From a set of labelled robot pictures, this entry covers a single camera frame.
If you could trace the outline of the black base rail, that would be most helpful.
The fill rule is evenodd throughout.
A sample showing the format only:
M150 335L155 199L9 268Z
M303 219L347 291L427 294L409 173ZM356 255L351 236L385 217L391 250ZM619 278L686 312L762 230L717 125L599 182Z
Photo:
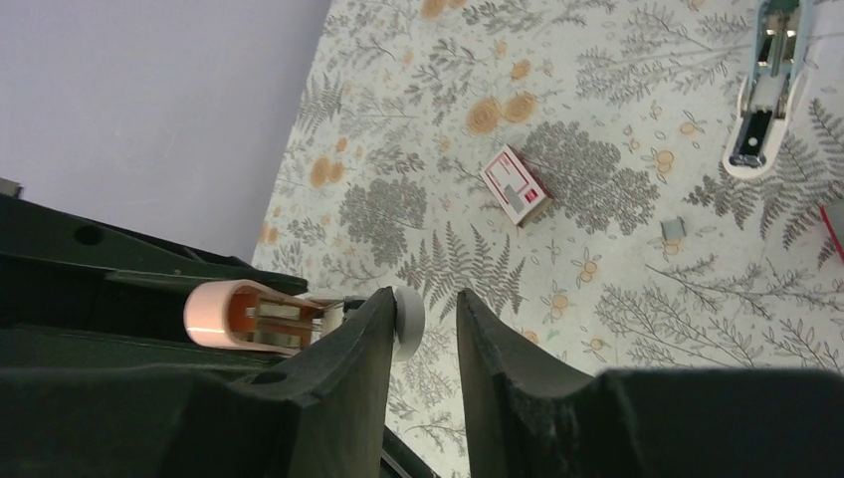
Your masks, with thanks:
M439 478L439 475L387 426L383 430L378 476Z

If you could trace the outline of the red white staple box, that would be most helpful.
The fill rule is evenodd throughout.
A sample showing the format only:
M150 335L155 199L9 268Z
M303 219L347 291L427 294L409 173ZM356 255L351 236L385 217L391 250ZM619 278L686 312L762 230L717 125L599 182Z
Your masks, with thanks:
M504 144L480 170L499 205L517 227L533 222L552 203L547 188L510 145Z

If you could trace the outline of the open staple box tray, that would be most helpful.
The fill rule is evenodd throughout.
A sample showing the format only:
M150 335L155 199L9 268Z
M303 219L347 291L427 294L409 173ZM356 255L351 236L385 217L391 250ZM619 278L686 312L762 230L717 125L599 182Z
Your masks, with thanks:
M839 258L843 259L843 200L839 199L836 202L822 205L820 216L827 227L834 250Z

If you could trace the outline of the floral patterned table mat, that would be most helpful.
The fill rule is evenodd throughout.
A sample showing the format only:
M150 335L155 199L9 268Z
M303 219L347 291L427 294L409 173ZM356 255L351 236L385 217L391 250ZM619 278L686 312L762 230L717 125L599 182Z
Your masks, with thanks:
M255 266L317 291L407 284L424 341L388 426L469 475L459 291L587 373L843 368L843 5L811 1L804 95L773 168L732 177L754 1L336 1ZM552 195L517 227L481 177L504 144ZM687 236L666 243L680 216Z

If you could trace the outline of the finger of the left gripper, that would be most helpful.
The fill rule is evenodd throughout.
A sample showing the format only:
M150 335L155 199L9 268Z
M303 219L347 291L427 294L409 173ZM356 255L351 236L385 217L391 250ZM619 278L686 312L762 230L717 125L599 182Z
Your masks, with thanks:
M278 359L252 353L31 325L1 330L3 386L123 380L250 386L288 377Z
M289 295L304 278L4 195L1 325L186 343L183 309L200 284L246 279Z

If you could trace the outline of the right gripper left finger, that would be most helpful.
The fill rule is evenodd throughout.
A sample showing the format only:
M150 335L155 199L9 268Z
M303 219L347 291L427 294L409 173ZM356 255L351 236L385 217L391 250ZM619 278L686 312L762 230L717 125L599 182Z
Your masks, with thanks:
M383 288L345 326L366 352L282 359L250 386L1 384L5 477L376 477L398 307Z

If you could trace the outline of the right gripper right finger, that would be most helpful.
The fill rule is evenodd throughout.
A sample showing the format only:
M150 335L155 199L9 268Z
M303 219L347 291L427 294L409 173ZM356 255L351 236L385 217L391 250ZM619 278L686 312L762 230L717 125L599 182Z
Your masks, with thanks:
M843 379L800 369L586 374L471 290L457 342L475 477L839 477Z

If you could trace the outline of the silver staple strip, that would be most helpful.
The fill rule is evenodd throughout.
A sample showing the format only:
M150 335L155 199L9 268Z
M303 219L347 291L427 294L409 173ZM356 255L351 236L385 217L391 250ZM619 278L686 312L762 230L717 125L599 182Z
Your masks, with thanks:
M662 238L666 243L682 241L687 236L685 221L680 216L664 220L660 226Z

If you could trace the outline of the pink stapler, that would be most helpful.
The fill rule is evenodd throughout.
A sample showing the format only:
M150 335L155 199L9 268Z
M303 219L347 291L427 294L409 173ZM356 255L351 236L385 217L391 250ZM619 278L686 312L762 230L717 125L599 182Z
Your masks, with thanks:
M356 359L362 336L345 325L369 300L338 294L291 295L238 279L197 286L183 309L183 328L196 345L292 358L316 348L326 359Z

